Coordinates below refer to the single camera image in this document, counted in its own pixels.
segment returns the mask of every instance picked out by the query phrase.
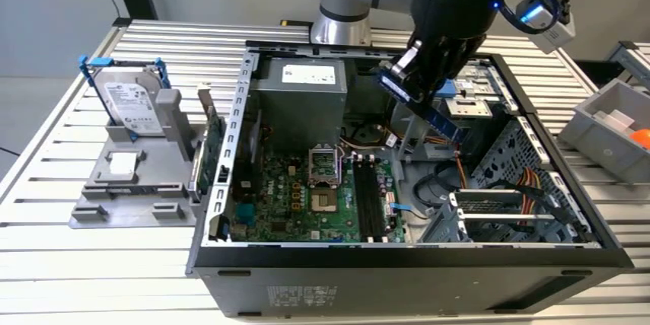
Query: blue led light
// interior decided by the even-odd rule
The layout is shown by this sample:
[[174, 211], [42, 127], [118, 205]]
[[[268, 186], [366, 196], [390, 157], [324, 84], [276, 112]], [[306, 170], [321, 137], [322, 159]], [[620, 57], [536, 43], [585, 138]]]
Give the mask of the blue led light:
[[529, 13], [525, 14], [525, 16], [521, 18], [521, 21], [526, 23], [530, 18], [533, 18], [536, 15], [538, 15], [542, 11], [545, 10], [545, 7], [542, 5], [538, 5], [536, 8], [533, 8]]

